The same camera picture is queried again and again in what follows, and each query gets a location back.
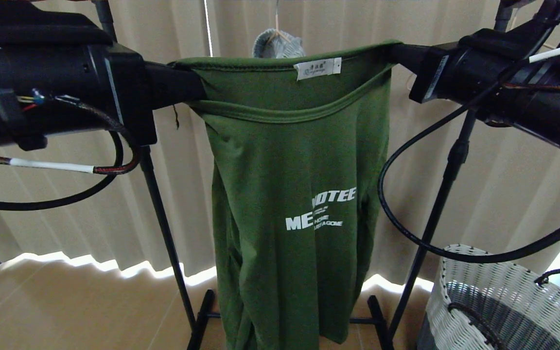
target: white wicker basket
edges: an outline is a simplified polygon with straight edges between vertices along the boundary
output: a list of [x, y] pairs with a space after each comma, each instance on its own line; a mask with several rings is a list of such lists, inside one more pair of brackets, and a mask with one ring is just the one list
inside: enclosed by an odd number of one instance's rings
[[[446, 250], [487, 254], [465, 245]], [[418, 350], [560, 350], [560, 288], [552, 283], [538, 286], [534, 282], [538, 277], [510, 262], [471, 264], [442, 259]], [[463, 304], [478, 315], [449, 311], [451, 303]], [[490, 330], [502, 342], [500, 346], [488, 341]]]

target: tile floor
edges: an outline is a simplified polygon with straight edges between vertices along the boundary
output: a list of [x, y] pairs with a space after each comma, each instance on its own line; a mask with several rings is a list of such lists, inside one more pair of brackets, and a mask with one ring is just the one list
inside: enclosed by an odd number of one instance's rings
[[[215, 287], [215, 279], [189, 287], [194, 310]], [[399, 296], [378, 286], [362, 294], [354, 316], [369, 317], [373, 294], [389, 319]], [[397, 350], [413, 350], [428, 298], [422, 288], [414, 290]], [[62, 261], [0, 265], [0, 350], [184, 350], [189, 335], [173, 277], [156, 279], [142, 270], [125, 279], [118, 270]], [[221, 321], [211, 319], [202, 349], [224, 348]], [[320, 349], [378, 350], [379, 344], [373, 326], [351, 324], [344, 344], [322, 339]]]

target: t-shirt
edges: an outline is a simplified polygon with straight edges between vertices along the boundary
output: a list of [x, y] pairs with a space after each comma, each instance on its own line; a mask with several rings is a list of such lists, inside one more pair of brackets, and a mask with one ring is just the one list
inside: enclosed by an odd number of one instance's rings
[[301, 58], [187, 58], [207, 100], [229, 350], [342, 343], [369, 268], [394, 42]]

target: curtain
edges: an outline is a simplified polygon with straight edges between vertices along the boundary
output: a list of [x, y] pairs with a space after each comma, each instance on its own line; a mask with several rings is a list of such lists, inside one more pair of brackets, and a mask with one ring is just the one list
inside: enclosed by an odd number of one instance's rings
[[[213, 55], [247, 57], [256, 36], [274, 27], [274, 0], [200, 0], [111, 2], [120, 42], [147, 60]], [[40, 7], [77, 11], [96, 20], [89, 2], [41, 2]], [[529, 20], [540, 2], [517, 14]], [[281, 0], [280, 28], [303, 38], [308, 54], [324, 53], [397, 38], [433, 45], [458, 40], [491, 27], [497, 0]], [[209, 18], [209, 31], [205, 21]], [[560, 27], [548, 41], [560, 42]], [[391, 95], [392, 153], [403, 142], [453, 111], [457, 105], [408, 99], [410, 72], [393, 70]], [[191, 275], [213, 266], [210, 182], [212, 155], [204, 124], [186, 106], [178, 106], [177, 130], [171, 108], [156, 111], [159, 142], [153, 146], [160, 190], [179, 257]], [[386, 179], [393, 211], [421, 235], [429, 217], [447, 153], [460, 131], [462, 117], [406, 151]], [[113, 157], [103, 133], [57, 137], [35, 153], [16, 147], [0, 155], [52, 161], [108, 164]], [[35, 201], [79, 191], [96, 181], [87, 175], [29, 169], [0, 169], [0, 199]], [[455, 182], [438, 225], [434, 244], [463, 243], [504, 252], [543, 237], [560, 226], [560, 150], [516, 129], [492, 129], [479, 123], [471, 152]], [[0, 257], [21, 252], [62, 250], [69, 257], [91, 253], [98, 261], [116, 259], [120, 268], [150, 261], [155, 270], [169, 266], [158, 224], [139, 169], [120, 176], [96, 197], [44, 212], [0, 212]], [[403, 283], [416, 248], [380, 215], [371, 274]], [[560, 244], [521, 261], [541, 272]], [[437, 264], [429, 257], [424, 277]]]

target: tile grout line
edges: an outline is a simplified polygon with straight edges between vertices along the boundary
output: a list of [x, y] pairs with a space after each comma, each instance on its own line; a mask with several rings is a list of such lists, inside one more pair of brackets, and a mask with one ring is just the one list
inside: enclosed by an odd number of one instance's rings
[[362, 333], [360, 333], [360, 325], [356, 324], [356, 328], [358, 328], [358, 341], [360, 341], [360, 350], [364, 350], [364, 343], [362, 343]]
[[165, 311], [164, 316], [161, 319], [161, 322], [157, 326], [157, 332], [155, 332], [155, 335], [153, 336], [153, 339], [151, 339], [151, 342], [148, 344], [148, 348], [146, 350], [151, 350], [151, 347], [153, 347], [153, 343], [155, 342], [155, 339], [157, 338], [157, 335], [159, 334], [159, 330], [161, 330], [161, 327], [163, 326], [163, 324], [165, 322], [165, 319], [167, 319], [167, 314], [172, 309], [172, 306], [174, 304], [174, 300], [176, 300], [177, 296], [178, 296], [178, 293], [174, 296], [174, 298], [170, 302], [170, 306], [168, 306], [167, 310]]
[[38, 273], [38, 271], [42, 270], [42, 268], [44, 268], [45, 266], [47, 266], [48, 264], [51, 264], [52, 262], [47, 262], [46, 264], [43, 264], [42, 266], [40, 266], [34, 273], [32, 273], [31, 275], [29, 275], [29, 277], [27, 277], [25, 279], [25, 281], [23, 281], [21, 284], [19, 284], [16, 288], [13, 289], [12, 292], [10, 292], [9, 295], [7, 295], [7, 297], [5, 297], [1, 302], [0, 302], [0, 306], [2, 306], [14, 293], [16, 293], [16, 291], [23, 286], [23, 284], [25, 284], [25, 282], [29, 281], [29, 279], [31, 279], [31, 277], [33, 277], [36, 273]]

